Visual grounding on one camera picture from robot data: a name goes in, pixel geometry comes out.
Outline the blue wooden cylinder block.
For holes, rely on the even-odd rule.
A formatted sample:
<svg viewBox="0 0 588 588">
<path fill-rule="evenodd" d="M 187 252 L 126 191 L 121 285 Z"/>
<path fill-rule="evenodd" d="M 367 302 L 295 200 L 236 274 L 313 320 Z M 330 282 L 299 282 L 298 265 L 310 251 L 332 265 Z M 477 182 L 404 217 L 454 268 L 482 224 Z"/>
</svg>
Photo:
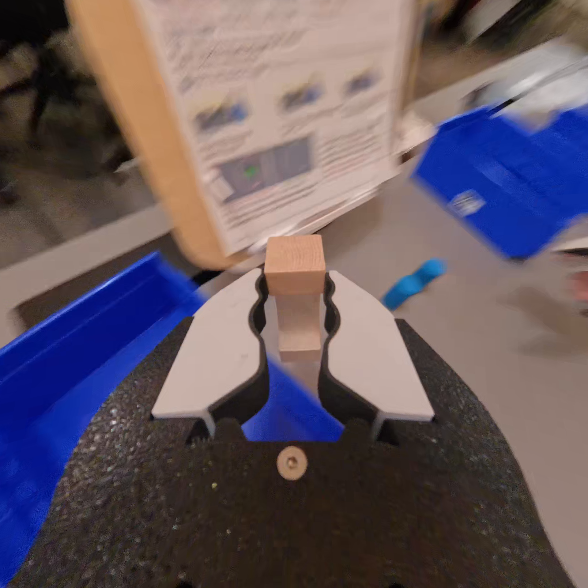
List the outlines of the blue wooden cylinder block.
<svg viewBox="0 0 588 588">
<path fill-rule="evenodd" d="M 397 280 L 382 298 L 383 305 L 394 311 L 413 296 L 422 293 L 438 277 L 445 275 L 446 262 L 439 258 L 425 261 L 413 273 Z"/>
</svg>

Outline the natural wooden arch block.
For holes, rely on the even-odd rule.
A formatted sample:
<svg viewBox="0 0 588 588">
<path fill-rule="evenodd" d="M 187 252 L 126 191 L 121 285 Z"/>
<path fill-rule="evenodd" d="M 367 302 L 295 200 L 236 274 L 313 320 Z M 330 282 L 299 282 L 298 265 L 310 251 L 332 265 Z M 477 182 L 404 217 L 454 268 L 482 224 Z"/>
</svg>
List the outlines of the natural wooden arch block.
<svg viewBox="0 0 588 588">
<path fill-rule="evenodd" d="M 281 361 L 319 361 L 320 298 L 326 279 L 322 237 L 313 234 L 269 238 L 264 275 L 269 294 L 275 299 Z"/>
</svg>

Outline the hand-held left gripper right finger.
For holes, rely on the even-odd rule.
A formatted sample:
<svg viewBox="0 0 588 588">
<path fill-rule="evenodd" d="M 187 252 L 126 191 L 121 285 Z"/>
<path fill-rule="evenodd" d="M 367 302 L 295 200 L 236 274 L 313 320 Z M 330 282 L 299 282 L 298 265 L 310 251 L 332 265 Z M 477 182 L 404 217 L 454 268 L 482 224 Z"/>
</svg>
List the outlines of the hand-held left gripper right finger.
<svg viewBox="0 0 588 588">
<path fill-rule="evenodd" d="M 431 423 L 435 410 L 393 314 L 340 272 L 325 275 L 326 339 L 318 376 L 322 407 L 372 435 L 392 422 Z"/>
</svg>

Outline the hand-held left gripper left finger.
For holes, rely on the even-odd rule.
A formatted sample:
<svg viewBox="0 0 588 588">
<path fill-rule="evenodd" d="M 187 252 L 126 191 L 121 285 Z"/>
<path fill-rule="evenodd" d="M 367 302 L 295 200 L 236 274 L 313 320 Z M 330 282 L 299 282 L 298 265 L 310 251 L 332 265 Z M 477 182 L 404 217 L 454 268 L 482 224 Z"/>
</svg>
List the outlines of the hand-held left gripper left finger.
<svg viewBox="0 0 588 588">
<path fill-rule="evenodd" d="M 269 399 L 262 331 L 268 287 L 253 269 L 197 310 L 170 368 L 152 417 L 196 419 L 210 435 L 223 419 L 248 422 Z"/>
</svg>

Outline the blue plastic storage bin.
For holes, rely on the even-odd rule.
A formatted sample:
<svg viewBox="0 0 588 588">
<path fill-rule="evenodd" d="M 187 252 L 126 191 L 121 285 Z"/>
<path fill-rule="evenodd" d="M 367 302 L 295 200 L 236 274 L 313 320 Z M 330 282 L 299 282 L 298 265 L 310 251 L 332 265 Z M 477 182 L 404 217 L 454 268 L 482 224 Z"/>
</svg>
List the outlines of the blue plastic storage bin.
<svg viewBox="0 0 588 588">
<path fill-rule="evenodd" d="M 149 254 L 1 349 L 1 587 L 22 566 L 92 417 L 207 302 Z"/>
<path fill-rule="evenodd" d="M 504 258 L 530 258 L 587 217 L 587 106 L 535 130 L 490 107 L 457 115 L 413 177 Z"/>
</svg>

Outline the printed instruction sheet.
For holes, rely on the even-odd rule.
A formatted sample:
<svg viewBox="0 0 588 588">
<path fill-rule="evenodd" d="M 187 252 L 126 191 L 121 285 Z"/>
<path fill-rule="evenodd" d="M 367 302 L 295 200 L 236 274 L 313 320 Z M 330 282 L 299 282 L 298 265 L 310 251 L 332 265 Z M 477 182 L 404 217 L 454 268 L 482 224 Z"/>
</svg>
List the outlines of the printed instruction sheet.
<svg viewBox="0 0 588 588">
<path fill-rule="evenodd" d="M 415 1 L 134 1 L 225 254 L 398 171 Z"/>
</svg>

